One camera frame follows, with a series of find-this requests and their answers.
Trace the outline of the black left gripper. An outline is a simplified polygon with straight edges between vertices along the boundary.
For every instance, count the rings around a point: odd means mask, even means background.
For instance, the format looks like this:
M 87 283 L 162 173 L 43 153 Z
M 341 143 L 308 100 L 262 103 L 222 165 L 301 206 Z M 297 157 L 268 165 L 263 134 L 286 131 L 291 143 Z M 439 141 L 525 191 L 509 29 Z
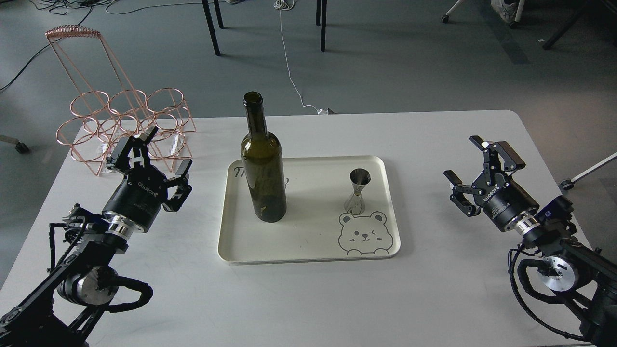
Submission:
M 124 175 L 121 184 L 102 209 L 102 215 L 111 220 L 120 217 L 133 225 L 135 231 L 149 231 L 161 208 L 177 212 L 192 192 L 188 171 L 193 160 L 183 160 L 172 179 L 167 179 L 152 166 L 148 144 L 158 132 L 150 127 L 145 133 L 119 140 L 112 154 L 106 157 L 106 169 Z M 129 154 L 141 158 L 141 164 L 130 164 Z

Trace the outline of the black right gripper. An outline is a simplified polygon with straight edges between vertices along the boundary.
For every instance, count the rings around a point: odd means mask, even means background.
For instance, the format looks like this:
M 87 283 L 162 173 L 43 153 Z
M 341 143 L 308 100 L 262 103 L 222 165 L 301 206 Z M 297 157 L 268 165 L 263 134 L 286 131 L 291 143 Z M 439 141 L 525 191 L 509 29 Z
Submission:
M 539 204 L 507 172 L 524 169 L 526 163 L 506 141 L 484 141 L 473 135 L 469 140 L 483 152 L 484 166 L 475 186 L 463 184 L 453 171 L 443 175 L 452 185 L 450 200 L 466 215 L 477 216 L 480 208 L 500 231 L 521 213 L 534 215 Z M 476 206 L 464 195 L 476 195 Z

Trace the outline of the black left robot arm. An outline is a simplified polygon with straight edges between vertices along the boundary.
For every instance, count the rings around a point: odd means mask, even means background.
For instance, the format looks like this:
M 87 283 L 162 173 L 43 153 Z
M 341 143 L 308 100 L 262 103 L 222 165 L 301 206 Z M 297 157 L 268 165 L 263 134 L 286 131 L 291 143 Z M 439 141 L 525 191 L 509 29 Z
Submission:
M 178 211 L 192 191 L 191 160 L 183 160 L 170 179 L 151 164 L 148 145 L 157 130 L 122 138 L 108 156 L 106 167 L 122 173 L 123 180 L 101 214 L 75 204 L 62 223 L 49 224 L 51 254 L 56 228 L 64 229 L 70 245 L 59 261 L 51 258 L 48 277 L 2 316 L 3 347 L 85 347 L 104 313 L 139 309 L 150 301 L 147 283 L 123 277 L 109 264 L 127 250 L 133 233 L 147 232 L 161 209 Z

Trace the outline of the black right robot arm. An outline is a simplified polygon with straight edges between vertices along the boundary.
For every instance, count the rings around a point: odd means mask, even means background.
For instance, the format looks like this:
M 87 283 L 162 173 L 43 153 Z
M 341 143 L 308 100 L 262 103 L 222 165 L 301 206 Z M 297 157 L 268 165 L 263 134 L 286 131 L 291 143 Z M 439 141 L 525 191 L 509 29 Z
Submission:
M 500 231 L 515 230 L 522 242 L 509 251 L 508 273 L 523 310 L 553 333 L 598 347 L 616 345 L 616 266 L 575 239 L 572 202 L 560 195 L 540 209 L 512 178 L 525 162 L 506 141 L 470 141 L 483 153 L 483 169 L 465 185 L 453 171 L 444 175 L 452 185 L 450 200 L 466 215 L 480 212 Z M 520 295 L 549 305 L 565 305 L 580 320 L 580 335 L 556 329 L 538 318 Z

